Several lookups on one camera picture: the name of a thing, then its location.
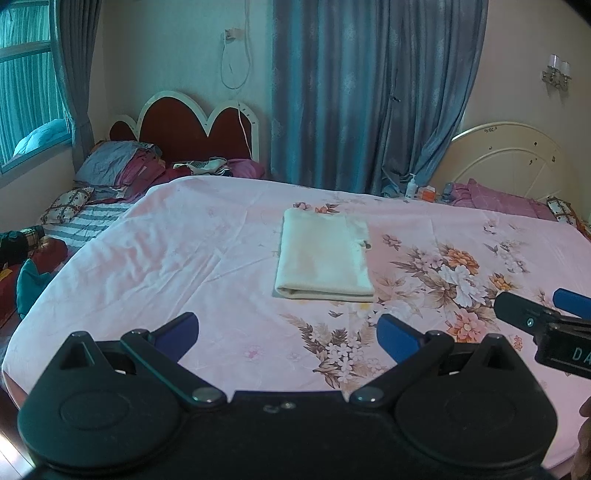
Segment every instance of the red headboard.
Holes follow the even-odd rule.
[[[109,139],[153,143],[168,163],[210,157],[259,161],[258,120],[250,108],[229,101],[207,117],[195,100],[179,92],[154,95],[142,108],[137,124],[126,115],[118,117]]]

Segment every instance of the wall outlet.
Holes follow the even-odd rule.
[[[244,30],[241,28],[227,28],[224,30],[223,35],[227,43],[233,42],[234,40],[243,40]]]

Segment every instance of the folded clothes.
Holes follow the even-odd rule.
[[[369,302],[367,224],[348,215],[289,209],[283,217],[275,289],[289,299]]]
[[[232,170],[227,166],[228,161],[222,157],[212,157],[207,161],[188,161],[175,163],[173,168],[188,167],[193,175],[218,175],[228,176],[227,172],[232,174]]]

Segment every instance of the pink blanket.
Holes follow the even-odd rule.
[[[367,221],[373,303],[273,294],[282,215],[294,205]],[[491,307],[502,290],[551,306],[559,287],[591,295],[591,245],[570,225],[262,180],[187,177],[151,189],[70,260],[18,327],[2,368],[29,392],[70,332],[117,339],[191,311],[200,337],[180,363],[229,395],[331,388],[348,395],[394,366],[374,328],[391,312],[459,342],[487,332],[507,336],[558,412],[545,461],[552,467],[576,448],[578,409],[591,382],[536,364],[531,339]]]

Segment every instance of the blanket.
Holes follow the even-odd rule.
[[[286,210],[275,289],[289,299],[372,301],[368,242],[362,220]]]
[[[294,205],[367,223],[374,301],[273,295],[283,214]],[[235,390],[326,389],[348,396],[395,365],[375,334],[389,312],[458,342],[503,334],[556,408],[558,432],[544,462],[552,467],[577,448],[579,407],[591,382],[536,363],[531,338],[498,320],[493,303],[511,291],[552,306],[560,287],[591,295],[591,244],[571,225],[191,176],[151,189],[65,265],[19,325],[2,371],[29,392],[74,330],[115,340],[194,312],[199,340],[179,363],[229,397]],[[331,434],[319,428],[310,435]]]

